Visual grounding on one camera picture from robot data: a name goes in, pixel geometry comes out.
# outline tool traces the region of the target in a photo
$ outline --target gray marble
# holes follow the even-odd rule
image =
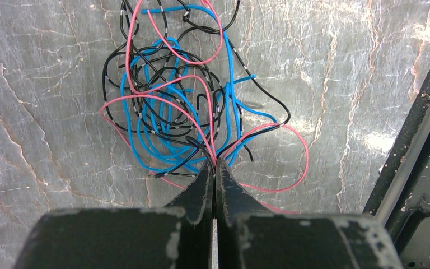
[[[180,191],[140,168],[97,114],[102,64],[123,42],[119,2],[0,1],[0,268],[13,265],[51,209],[161,206]],[[234,1],[212,2],[228,21]],[[180,16],[168,15],[175,33],[186,27]],[[141,44],[149,44],[155,33],[144,16],[141,24]],[[301,185],[253,195],[285,210],[360,212],[430,67],[430,1],[242,0],[228,33],[259,81],[290,108],[310,149]],[[202,44],[217,42],[203,34],[190,40],[183,46],[206,56],[213,48]],[[226,80],[226,53],[211,67]],[[285,117],[253,85],[238,93]],[[247,113],[244,121],[245,129],[261,122]],[[251,148],[255,164],[241,152],[234,166],[241,182],[282,187],[302,171],[301,145],[287,131]]]

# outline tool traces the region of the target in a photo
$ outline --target wire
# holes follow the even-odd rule
[[[264,189],[244,183],[241,183],[241,185],[264,192],[287,191],[299,185],[305,178],[309,168],[309,153],[306,142],[294,128],[286,125],[291,118],[289,109],[256,81],[256,76],[248,70],[232,41],[225,33],[236,20],[240,0],[236,1],[233,16],[225,27],[222,26],[210,1],[200,1],[202,5],[208,6],[208,8],[185,4],[182,0],[177,1],[181,6],[164,9],[161,1],[157,0],[159,9],[142,10],[142,13],[147,14],[149,17],[154,31],[160,39],[148,47],[139,47],[135,41],[138,40],[136,36],[141,28],[137,13],[142,0],[137,2],[134,9],[131,8],[127,0],[122,0],[120,29],[126,38],[126,42],[111,52],[104,63],[102,91],[105,104],[100,108],[100,115],[115,127],[142,167],[151,171],[154,174],[154,178],[160,178],[178,188],[184,187],[166,179],[165,176],[193,177],[199,171],[198,166],[205,160],[209,161],[214,173],[216,160],[219,157],[223,156],[224,159],[228,160],[228,164],[232,165],[235,163],[241,149],[245,149],[250,160],[254,161],[247,144],[258,135],[281,127],[287,128],[298,136],[304,146],[306,165],[302,175],[294,184],[282,189]],[[191,10],[203,11],[215,20],[218,28],[214,29],[193,23],[190,20]],[[192,26],[177,39],[169,35],[166,18],[166,13],[173,11],[185,11],[182,21]],[[162,15],[165,27],[163,34],[157,28],[152,17],[152,14],[156,13],[161,13]],[[202,60],[200,56],[183,50],[180,46],[181,40],[194,30],[219,35],[218,48],[206,60]],[[228,55],[229,75],[229,80],[224,86],[222,86],[223,83],[218,76],[206,65],[218,55],[223,43],[225,43]],[[235,79],[233,54],[244,68],[247,74],[246,77]],[[118,61],[121,56],[124,56],[124,64],[116,66],[118,71],[122,69],[123,74],[121,79],[115,80],[109,76],[108,71],[110,63],[114,60]],[[194,74],[198,73],[198,75],[189,75],[189,72],[192,71]],[[197,91],[198,84],[193,89],[184,87],[182,82],[188,78],[199,81],[204,91]],[[287,116],[284,121],[278,123],[278,119],[272,115],[251,109],[237,98],[236,85],[250,80],[267,97],[274,100],[286,111]],[[109,98],[106,82],[119,89],[120,97]],[[125,123],[117,122],[110,110],[110,105],[119,101],[123,106]],[[243,134],[244,112],[253,113],[272,123],[255,127]],[[226,128],[226,137],[223,142],[218,143],[219,146],[216,146],[215,141],[222,127]],[[137,137],[138,144],[142,146],[139,150],[135,147],[133,135]],[[232,135],[236,137],[236,141],[232,141]],[[147,154],[171,167],[155,169],[146,165],[142,157]],[[179,172],[180,169],[184,169],[189,173],[181,173]],[[285,214],[293,213],[293,211],[283,211],[265,203],[262,204],[274,211]]]

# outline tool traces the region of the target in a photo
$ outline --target black metal frame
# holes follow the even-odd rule
[[[373,218],[276,215],[205,163],[164,208],[59,210],[34,227],[16,269],[211,268],[217,220],[219,268],[402,268]]]
[[[430,268],[430,70],[365,206],[407,268]]]

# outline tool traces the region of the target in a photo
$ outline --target pink wire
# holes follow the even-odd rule
[[[129,75],[129,74],[131,74],[129,72],[129,52],[130,52],[130,49],[131,49],[131,38],[133,36],[134,23],[136,21],[137,13],[139,11],[139,8],[141,6],[142,1],[143,0],[139,0],[138,1],[138,3],[136,4],[136,7],[134,8],[133,16],[131,17],[131,23],[129,24],[129,30],[128,30],[128,40],[127,40],[127,43],[126,43],[126,54],[125,54],[125,60],[124,60],[126,74],[128,74],[127,75],[127,79],[128,79],[129,87],[131,88],[131,91],[133,91],[134,94],[148,94],[149,92],[151,92],[151,91],[137,91],[134,88],[133,82],[131,81],[131,76]],[[223,28],[222,28],[222,24],[220,22],[220,19],[218,18],[217,14],[215,13],[215,10],[213,9],[213,6],[210,4],[210,2],[207,2],[206,0],[202,0],[202,1],[209,5],[209,7],[212,10],[213,14],[217,18],[217,23],[218,23],[218,26],[219,26],[219,29],[220,29],[220,42],[219,42],[219,46],[218,46],[217,51],[215,52],[215,54],[212,57],[210,57],[208,60],[203,61],[203,62],[191,62],[191,61],[188,61],[187,59],[184,59],[182,56],[180,56],[177,52],[175,52],[174,49],[172,49],[171,45],[169,45],[169,43],[164,39],[164,37],[161,35],[161,33],[159,32],[159,30],[157,29],[157,26],[154,23],[154,20],[153,20],[153,18],[151,16],[151,13],[148,11],[149,19],[151,20],[152,25],[154,26],[154,29],[156,30],[156,32],[159,34],[159,36],[161,36],[161,39],[164,42],[164,44],[166,44],[166,46],[171,50],[171,52],[173,52],[177,57],[179,57],[183,61],[185,61],[187,63],[190,63],[190,64],[204,64],[204,63],[207,63],[207,62],[213,60],[218,55],[218,53],[220,52],[220,50],[222,48]]]
[[[151,11],[147,10],[147,16],[149,16],[149,19],[151,20],[152,26],[154,26],[154,30],[159,35],[159,37],[161,38],[162,42],[164,42],[164,44],[166,44],[166,46],[169,48],[169,50],[172,53],[174,53],[174,55],[176,55],[179,59],[181,59],[182,61],[184,61],[186,63],[189,63],[189,64],[205,64],[205,63],[208,63],[208,62],[212,61],[218,55],[218,53],[222,49],[222,45],[223,45],[223,28],[222,28],[222,23],[220,22],[220,18],[218,18],[217,13],[215,12],[215,9],[213,8],[212,4],[209,1],[200,0],[200,2],[202,3],[202,5],[208,6],[210,8],[210,10],[213,12],[213,14],[215,15],[215,18],[217,19],[218,29],[220,30],[220,42],[218,43],[217,50],[215,51],[215,53],[210,58],[204,60],[203,62],[192,62],[192,61],[189,61],[189,60],[185,59],[184,57],[180,56],[174,49],[172,49],[171,45],[169,45],[169,43],[164,39],[164,36],[161,34],[161,32],[159,31],[159,29],[157,28],[157,25],[154,22],[154,19],[152,18]]]
[[[278,208],[276,208],[276,207],[274,207],[274,206],[270,206],[269,204],[267,204],[267,203],[265,203],[265,202],[262,202],[262,201],[258,201],[260,204],[262,204],[264,207],[266,207],[266,208],[268,208],[268,209],[270,209],[270,210],[273,210],[273,211],[276,211],[276,212],[279,212],[279,213],[283,213],[283,214],[299,214],[299,213],[301,213],[300,211],[289,211],[289,210],[282,210],[282,209],[278,209]]]
[[[248,135],[250,135],[250,134],[252,134],[252,133],[254,133],[260,129],[263,129],[266,127],[271,127],[271,126],[278,126],[278,125],[279,125],[279,123],[268,123],[268,124],[263,124],[261,126],[258,126],[254,129],[250,130],[245,135],[243,135],[238,141],[236,141],[233,144],[233,146],[231,146],[227,150],[227,152],[224,154],[223,158],[225,159],[230,154],[230,152],[232,152],[235,149],[236,145],[241,143],[241,141],[243,139],[245,139]],[[302,136],[293,127],[291,127],[289,125],[283,125],[282,127],[289,129],[293,133],[295,133],[296,136],[301,141],[302,145],[304,146],[304,154],[306,155],[306,166],[304,167],[304,172],[302,173],[302,176],[296,182],[294,182],[294,184],[292,184],[291,186],[286,187],[286,188],[282,188],[282,189],[265,189],[265,188],[259,188],[259,187],[253,186],[253,185],[245,184],[245,183],[240,183],[240,185],[242,185],[243,187],[246,187],[246,188],[256,189],[258,191],[263,191],[263,192],[284,192],[284,191],[287,191],[287,190],[292,189],[295,186],[299,185],[299,183],[304,179],[304,177],[307,174],[307,170],[309,169],[309,149],[307,148],[307,143],[306,143],[306,141],[304,141],[304,138],[302,138]]]
[[[135,94],[135,95],[127,95],[127,96],[123,96],[123,97],[118,97],[118,98],[115,98],[115,99],[113,99],[113,100],[111,100],[111,101],[108,101],[106,104],[104,104],[104,105],[100,108],[100,116],[101,116],[101,117],[103,117],[107,122],[109,122],[112,126],[114,126],[114,127],[116,128],[116,131],[118,132],[118,134],[123,138],[123,140],[124,140],[124,142],[126,143],[126,145],[128,145],[130,148],[131,148],[131,146],[129,145],[129,142],[126,140],[126,138],[124,138],[124,135],[123,135],[123,133],[121,133],[121,131],[119,130],[119,128],[117,128],[117,127],[116,127],[116,124],[115,124],[112,120],[110,120],[109,118],[107,118],[107,117],[105,117],[105,116],[103,115],[103,110],[104,110],[107,106],[109,106],[109,105],[111,105],[112,103],[115,103],[115,102],[117,102],[117,101],[121,101],[121,100],[125,100],[125,99],[130,99],[130,98],[153,98],[153,99],[159,100],[159,101],[161,101],[161,102],[164,102],[164,103],[166,103],[166,104],[168,104],[168,105],[171,105],[171,106],[173,106],[175,109],[177,109],[178,111],[182,112],[185,116],[187,116],[187,118],[188,118],[188,119],[190,119],[190,120],[194,123],[195,128],[197,129],[197,131],[199,131],[199,133],[200,133],[200,135],[201,135],[201,137],[202,137],[202,139],[203,139],[203,142],[207,145],[207,148],[209,149],[209,150],[208,150],[208,153],[209,153],[210,157],[212,158],[213,163],[216,163],[216,162],[217,162],[217,154],[216,154],[216,152],[215,152],[215,151],[212,151],[212,150],[211,150],[211,148],[209,147],[209,145],[210,145],[210,144],[208,143],[207,139],[205,138],[205,134],[203,133],[203,131],[202,131],[201,127],[197,124],[197,122],[195,121],[195,119],[194,119],[194,118],[192,118],[192,117],[190,116],[190,114],[189,114],[189,113],[187,113],[184,109],[179,108],[179,107],[178,107],[177,105],[175,105],[174,103],[172,103],[172,102],[170,102],[170,101],[168,101],[168,100],[166,100],[166,99],[164,99],[164,98],[160,98],[160,97],[158,97],[158,96],[154,96],[154,95]]]
[[[136,97],[142,97],[142,95],[144,95],[144,94],[146,94],[146,93],[150,93],[150,92],[153,92],[153,91],[157,91],[157,90],[159,90],[159,89],[161,89],[161,88],[164,88],[165,86],[167,86],[167,85],[170,85],[170,84],[173,84],[173,83],[176,83],[176,82],[178,82],[178,81],[181,81],[181,80],[184,80],[184,79],[186,79],[186,78],[195,78],[195,79],[197,79],[197,80],[199,80],[200,81],[200,83],[202,83],[202,86],[204,87],[204,89],[205,89],[205,94],[207,95],[207,103],[208,103],[208,111],[209,111],[209,117],[208,117],[208,124],[209,124],[209,127],[210,127],[210,129],[209,129],[209,132],[210,132],[210,142],[212,143],[212,147],[210,147],[210,144],[207,144],[207,148],[209,149],[209,152],[210,152],[210,149],[212,150],[212,154],[214,154],[215,156],[217,156],[217,154],[215,153],[216,151],[215,151],[215,145],[214,145],[214,136],[213,136],[213,118],[212,118],[212,101],[211,101],[211,98],[210,98],[210,91],[208,90],[208,88],[207,88],[207,85],[205,84],[205,82],[199,77],[199,76],[196,76],[196,75],[186,75],[186,76],[183,76],[183,77],[179,77],[179,78],[176,78],[176,79],[174,79],[174,80],[172,80],[172,81],[169,81],[169,82],[167,82],[167,83],[165,83],[165,84],[162,84],[162,85],[160,85],[160,86],[157,86],[157,87],[155,87],[155,88],[152,88],[152,89],[150,89],[150,90],[148,90],[148,91],[141,91],[141,92],[137,92],[136,93]],[[172,105],[174,105],[174,103],[172,103],[172,102],[169,102],[169,101],[165,101],[165,103],[168,103],[168,104],[172,104]],[[197,122],[194,120],[194,119],[192,119],[192,122],[196,125],[196,126],[198,126],[197,125]]]
[[[151,23],[152,23],[152,25],[153,25],[153,27],[154,27],[154,30],[156,31],[156,33],[159,35],[159,37],[162,39],[162,41],[164,42],[164,44],[168,47],[168,49],[172,52],[172,53],[174,53],[174,55],[176,55],[178,58],[180,58],[181,60],[183,60],[184,62],[186,62],[186,63],[189,63],[189,64],[205,64],[205,63],[208,63],[208,62],[210,62],[210,61],[212,61],[213,59],[215,59],[215,57],[218,55],[218,53],[220,52],[220,50],[221,50],[221,48],[222,48],[222,44],[223,44],[223,28],[222,28],[222,24],[221,24],[221,22],[220,22],[220,19],[219,19],[219,17],[217,16],[217,14],[216,14],[216,12],[215,12],[215,10],[214,10],[214,8],[213,8],[213,6],[212,6],[212,4],[210,3],[210,1],[208,1],[208,0],[200,0],[200,2],[201,2],[201,4],[202,5],[204,5],[204,6],[208,6],[209,8],[210,8],[210,10],[213,12],[213,14],[215,15],[215,17],[216,17],[216,19],[217,19],[217,24],[218,24],[218,27],[219,27],[219,30],[220,30],[220,42],[219,42],[219,45],[218,45],[218,48],[217,48],[217,50],[215,51],[215,53],[209,58],[209,59],[207,59],[207,60],[205,60],[205,61],[203,61],[203,62],[191,62],[191,61],[189,61],[189,60],[187,60],[187,59],[185,59],[185,58],[183,58],[182,56],[180,56],[174,49],[172,49],[172,47],[171,47],[171,45],[163,38],[163,36],[162,36],[162,34],[161,34],[161,32],[159,31],[159,29],[157,28],[157,26],[156,26],[156,23],[154,22],[154,19],[152,18],[152,15],[151,15],[151,12],[150,11],[148,11],[148,16],[149,16],[149,19],[151,20]],[[138,3],[136,4],[136,7],[134,8],[134,12],[133,12],[133,16],[132,16],[132,18],[131,18],[131,22],[130,22],[130,25],[129,25],[129,34],[128,34],[128,40],[127,40],[127,43],[126,43],[126,54],[125,54],[125,69],[126,69],[126,73],[127,74],[130,74],[130,70],[129,70],[129,52],[130,52],[130,47],[131,47],[131,39],[132,39],[132,32],[133,32],[133,29],[134,29],[134,23],[135,23],[135,20],[136,20],[136,17],[137,17],[137,12],[139,11],[139,8],[140,8],[140,6],[141,6],[141,3],[142,3],[142,0],[139,0],[138,1]],[[124,137],[124,135],[122,134],[122,132],[119,130],[119,128],[116,126],[116,124],[113,122],[113,121],[111,121],[109,118],[107,118],[107,117],[105,117],[104,115],[103,115],[103,110],[107,107],[107,106],[109,106],[110,104],[112,104],[112,103],[115,103],[115,102],[117,102],[117,101],[120,101],[120,100],[124,100],[124,99],[129,99],[129,98],[153,98],[153,99],[156,99],[156,100],[159,100],[159,101],[161,101],[161,102],[164,102],[164,103],[166,103],[166,104],[168,104],[168,105],[171,105],[171,106],[173,106],[174,108],[176,108],[177,110],[179,110],[179,111],[181,111],[183,114],[185,114],[186,116],[187,116],[187,118],[188,119],[190,119],[193,123],[194,123],[194,126],[196,127],[196,129],[197,129],[197,131],[200,133],[200,135],[202,136],[202,139],[203,139],[203,142],[207,145],[207,148],[208,148],[208,153],[209,153],[209,155],[210,155],[210,157],[211,157],[211,159],[213,160],[213,162],[214,163],[216,163],[216,158],[217,158],[217,154],[216,154],[216,150],[215,150],[215,147],[214,147],[214,139],[213,139],[213,119],[212,119],[212,117],[209,117],[209,127],[210,127],[210,141],[211,141],[211,144],[210,143],[208,143],[208,141],[207,141],[207,139],[205,138],[205,135],[204,135],[204,133],[203,133],[203,131],[202,131],[202,129],[201,129],[201,127],[197,124],[197,122],[189,115],[189,113],[187,113],[186,111],[184,111],[183,109],[181,109],[181,108],[179,108],[177,105],[175,105],[174,103],[172,103],[172,102],[170,102],[170,101],[167,101],[167,100],[165,100],[165,99],[163,99],[163,98],[159,98],[158,96],[153,96],[153,95],[147,95],[148,93],[150,93],[150,92],[153,92],[153,91],[156,91],[156,90],[158,90],[158,89],[160,89],[160,88],[163,88],[163,87],[165,87],[165,86],[167,86],[167,85],[169,85],[169,84],[173,84],[174,82],[178,82],[178,81],[180,81],[180,80],[182,80],[182,79],[185,79],[185,78],[189,78],[189,77],[192,77],[192,78],[196,78],[196,79],[198,79],[201,83],[202,83],[202,85],[204,86],[204,88],[205,88],[205,91],[206,91],[206,93],[207,93],[207,103],[208,103],[208,111],[211,113],[212,112],[212,104],[211,104],[211,101],[210,101],[210,94],[209,94],[209,91],[208,91],[208,88],[207,88],[207,86],[206,86],[206,84],[205,84],[205,82],[200,78],[200,77],[198,77],[198,76],[195,76],[195,75],[187,75],[187,76],[184,76],[184,77],[180,77],[180,78],[177,78],[177,79],[175,79],[175,80],[172,80],[172,81],[170,81],[170,82],[167,82],[167,83],[165,83],[164,85],[161,85],[161,86],[158,86],[158,87],[156,87],[156,88],[152,88],[152,89],[150,89],[150,90],[148,90],[148,91],[137,91],[136,89],[135,89],[135,87],[134,87],[134,85],[133,85],[133,82],[131,81],[131,77],[130,76],[127,76],[127,78],[128,78],[128,83],[129,83],[129,87],[131,88],[131,90],[135,93],[135,95],[129,95],[129,96],[123,96],[123,97],[119,97],[119,98],[116,98],[116,99],[113,99],[113,100],[111,100],[111,101],[108,101],[106,104],[104,104],[101,108],[100,108],[100,115],[101,115],[101,117],[102,118],[104,118],[107,122],[109,122],[115,129],[116,129],[116,131],[119,133],[119,135],[121,136],[121,138],[123,139],[123,141],[125,142],[125,144],[128,146],[128,147],[130,147],[130,144],[129,144],[129,142],[127,141],[127,139]],[[263,125],[261,125],[261,126],[258,126],[258,127],[256,127],[256,128],[254,128],[254,129],[252,129],[250,132],[248,132],[248,133],[246,133],[243,137],[241,137],[235,144],[233,144],[233,146],[225,153],[225,156],[227,156],[231,151],[233,151],[234,149],[235,149],[235,147],[236,147],[236,145],[237,144],[239,144],[243,139],[245,139],[246,138],[246,136],[248,136],[249,134],[251,134],[251,133],[253,133],[253,132],[256,132],[257,130],[260,130],[260,129],[262,129],[262,128],[265,128],[265,127],[270,127],[270,126],[276,126],[276,125],[278,125],[277,123],[272,123],[272,124],[263,124]],[[282,192],[282,191],[287,191],[287,190],[289,190],[289,189],[292,189],[292,188],[294,188],[295,186],[297,186],[302,180],[303,180],[303,178],[306,176],[306,173],[307,173],[307,170],[308,170],[308,168],[309,168],[309,151],[308,151],[308,148],[307,148],[307,144],[306,144],[306,142],[304,141],[304,139],[302,138],[302,136],[293,128],[293,127],[291,127],[291,126],[287,126],[287,125],[283,125],[283,127],[284,128],[288,128],[288,129],[290,129],[292,132],[294,132],[295,134],[296,134],[296,136],[301,140],[301,142],[302,142],[302,144],[303,144],[303,146],[304,146],[304,151],[305,151],[305,155],[306,155],[306,165],[305,165],[305,168],[304,168],[304,172],[303,172],[303,174],[302,174],[302,176],[298,179],[298,181],[297,182],[295,182],[293,185],[291,185],[291,186],[289,186],[289,187],[287,187],[287,188],[283,188],[283,189],[264,189],[264,188],[258,188],[258,187],[256,187],[256,186],[252,186],[252,185],[248,185],[248,184],[244,184],[244,183],[241,183],[240,185],[241,186],[244,186],[244,187],[247,187],[247,188],[252,188],[252,189],[257,189],[257,190],[259,190],[259,191],[264,191],[264,192]],[[181,188],[181,189],[184,189],[184,187],[183,186],[181,186],[181,185],[179,185],[179,184],[177,184],[177,183],[175,183],[175,182],[172,182],[172,181],[170,181],[170,180],[168,180],[168,179],[165,179],[165,178],[161,178],[163,181],[165,181],[165,182],[167,182],[167,183],[169,183],[169,184],[171,184],[171,185],[174,185],[174,186],[176,186],[176,187],[178,187],[178,188]],[[280,209],[277,209],[277,208],[275,208],[275,207],[273,207],[273,206],[270,206],[270,205],[268,205],[268,204],[266,204],[266,203],[264,203],[264,202],[260,202],[262,205],[264,205],[265,207],[267,207],[267,208],[269,208],[269,209],[271,209],[271,210],[274,210],[274,211],[277,211],[277,212],[281,212],[281,213],[284,213],[284,214],[295,214],[295,213],[298,213],[298,211],[286,211],[286,210],[280,210]]]

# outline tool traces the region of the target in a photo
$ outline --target black wire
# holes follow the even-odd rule
[[[200,26],[200,25],[197,25],[197,24],[193,23],[192,21],[190,21],[190,11],[191,10],[187,7],[187,5],[182,0],[177,0],[177,1],[186,10],[186,14],[183,16],[183,21],[187,22],[188,24],[190,24],[192,26],[191,28],[185,30],[179,36],[179,38],[177,39],[179,42],[185,35],[187,35],[189,32],[191,32],[193,30],[200,30],[200,31],[208,33],[208,34],[219,35],[219,29],[214,29],[214,28],[211,28],[208,26]],[[167,24],[166,14],[163,11],[161,1],[157,0],[157,2],[162,9],[161,13],[162,13],[163,21],[164,21],[164,27],[166,29],[163,38],[167,39],[168,24]],[[237,17],[238,12],[239,12],[239,8],[240,8],[240,0],[237,0],[235,11],[233,13],[232,19],[223,28],[224,31],[228,30],[233,25],[233,23],[235,22],[236,17]],[[122,0],[121,12],[120,12],[120,30],[126,39],[127,39],[127,34],[126,34],[127,31],[124,30],[125,29],[124,23],[126,23],[126,27],[129,28],[130,16],[132,16],[133,12],[134,11],[132,10],[129,2],[127,0]],[[214,139],[215,139],[218,135],[218,131],[219,131],[219,128],[221,126],[221,118],[222,118],[223,111],[224,111],[224,109],[227,109],[227,104],[225,104],[226,93],[225,93],[223,87],[221,86],[220,79],[213,72],[211,72],[209,70],[209,68],[206,64],[202,64],[202,65],[185,64],[185,65],[178,66],[178,67],[168,67],[167,64],[169,63],[169,61],[171,59],[175,59],[176,55],[174,53],[172,53],[171,51],[169,51],[169,49],[167,47],[165,47],[163,43],[161,43],[157,46],[138,48],[135,45],[135,41],[137,40],[137,38],[135,38],[135,37],[139,33],[139,21],[137,19],[136,19],[135,24],[136,24],[136,26],[135,26],[135,30],[132,33],[133,37],[132,37],[132,42],[130,44],[129,62],[131,63],[134,58],[140,57],[141,60],[143,61],[143,63],[140,65],[134,64],[133,67],[130,67],[130,69],[129,69],[130,73],[127,74],[129,77],[129,81],[132,81],[133,83],[135,83],[134,88],[137,91],[142,92],[142,91],[150,90],[152,88],[152,85],[158,83],[159,80],[162,80],[164,83],[167,82],[167,79],[164,77],[164,74],[166,71],[173,72],[173,74],[175,74],[177,77],[181,76],[181,73],[183,70],[185,72],[185,70],[194,69],[194,70],[200,72],[202,74],[202,76],[205,77],[205,80],[207,83],[207,88],[209,89],[209,93],[211,95],[212,111],[210,112],[209,117],[212,117],[212,121],[214,123],[214,126],[216,125],[216,127],[217,127],[217,129],[214,133]],[[229,41],[230,48],[233,50],[233,52],[234,52],[236,58],[238,59],[238,61],[240,62],[240,64],[244,67],[245,72],[249,76],[251,76],[250,71],[246,68],[244,62],[242,61],[240,55],[236,51],[234,45],[232,44],[232,42],[230,40],[228,40],[228,41]],[[110,55],[108,56],[108,58],[106,59],[106,61],[104,63],[103,72],[102,72],[102,91],[103,91],[103,97],[104,97],[105,102],[108,101],[107,100],[108,94],[106,91],[106,81],[108,81],[114,87],[117,87],[117,88],[120,87],[120,85],[118,85],[118,82],[113,81],[108,75],[109,63],[113,59],[115,59],[121,55],[125,55],[125,51],[123,51],[123,49],[125,47],[126,47],[126,43],[117,47],[112,53],[110,53]],[[159,56],[157,58],[148,59],[148,57],[155,55],[158,52],[161,52],[163,50],[168,51],[166,55]],[[199,56],[197,56],[193,53],[186,52],[184,50],[176,49],[176,48],[174,48],[174,51],[177,52],[177,54],[179,54],[179,55],[186,55],[186,57],[188,57],[188,59],[190,61],[193,61],[193,62],[201,62],[202,61],[202,59]],[[157,68],[154,64],[160,63],[160,62],[161,63],[163,62],[163,67]],[[141,70],[143,70],[143,69],[146,70],[145,66],[147,66],[148,68],[150,68],[150,70],[153,71],[153,75],[151,76],[151,78],[148,81],[146,81],[146,79],[140,80],[138,78]],[[125,68],[125,65],[124,64],[119,65],[118,68]],[[215,87],[213,80],[215,80],[218,83],[217,87]],[[267,92],[255,79],[252,79],[252,81],[264,94],[266,94],[269,98],[273,99],[274,101],[276,101],[278,104],[280,104],[283,107],[283,109],[287,113],[287,119],[282,124],[286,124],[291,118],[291,113],[287,109],[287,107],[279,99],[275,98],[273,95],[271,95],[269,92]],[[181,81],[177,82],[176,84],[180,88],[182,95],[189,100],[188,93],[185,91]],[[123,89],[127,91],[127,90],[130,90],[130,87],[124,86]],[[192,111],[186,106],[186,103],[183,100],[183,98],[178,98],[176,95],[172,95],[169,92],[163,91],[163,90],[154,91],[154,94],[155,95],[162,95],[163,98],[168,99],[168,100],[172,100],[173,103],[175,103],[175,104],[179,103],[181,109],[186,111],[189,115],[192,115]],[[223,100],[220,104],[217,101],[217,95],[219,95],[219,96],[221,95],[221,98]],[[196,99],[196,108],[197,108],[196,113],[198,114],[198,110],[199,110],[200,105],[201,105],[201,99],[204,99],[205,101],[207,101],[207,95],[204,93],[201,93],[201,94],[198,94],[197,96],[194,96],[194,97]],[[179,163],[177,166],[175,166],[173,169],[171,169],[171,171],[169,171],[167,173],[158,173],[155,175],[155,177],[162,177],[165,174],[193,176],[192,174],[177,173],[176,170],[183,167],[199,151],[202,151],[204,156],[206,156],[207,160],[211,164],[212,172],[214,172],[215,164],[212,162],[206,146],[202,145],[199,141],[197,141],[193,137],[188,136],[188,134],[194,128],[194,125],[188,121],[188,118],[182,112],[179,112],[179,114],[176,114],[176,117],[174,120],[172,120],[172,119],[167,120],[163,116],[158,114],[158,112],[153,107],[150,106],[150,103],[145,98],[131,98],[131,100],[132,100],[133,110],[135,112],[136,117],[138,117],[141,120],[144,127],[148,131],[151,131],[154,135],[156,135],[157,137],[159,137],[160,139],[163,139],[165,141],[169,141],[169,142],[177,143],[177,144],[181,144],[181,145],[188,145],[188,146],[192,146],[195,148],[195,150],[189,156],[187,156],[181,163]],[[239,105],[236,105],[236,107],[237,107],[237,109],[241,115],[241,111],[242,111],[241,107]],[[106,107],[106,112],[108,114],[109,119],[111,121],[113,121],[118,128],[120,128],[126,132],[128,131],[121,124],[117,123],[114,120],[114,117],[111,115],[109,107]],[[240,128],[242,128],[242,118],[241,117],[240,117],[240,123],[239,124],[240,124]],[[163,125],[166,125],[167,126],[166,128],[168,128],[170,130],[178,129],[178,130],[182,131],[182,130],[186,129],[187,131],[182,132],[182,133],[178,133],[178,134],[177,133],[174,134],[173,131],[171,131],[170,133],[167,133],[164,131]],[[200,127],[201,128],[209,127],[209,124],[208,123],[201,124]],[[247,136],[245,139],[248,139],[250,137],[254,137],[254,136],[257,136],[259,134],[275,130],[279,127],[280,126],[274,126],[274,127],[266,128],[264,130],[258,131],[256,133],[253,133],[253,134]],[[140,133],[147,133],[147,131],[142,130],[142,131],[140,131]],[[180,140],[175,139],[175,138],[179,138],[179,137],[185,137],[185,141],[180,141]],[[223,152],[225,152],[227,149],[229,149],[234,144],[235,143],[233,142],[230,145],[228,145],[227,147],[223,148],[217,154],[217,157],[220,157]],[[252,155],[251,151],[249,150],[249,148],[246,145],[244,146],[244,148],[247,150],[247,152],[250,156],[250,160],[253,161],[253,155]]]

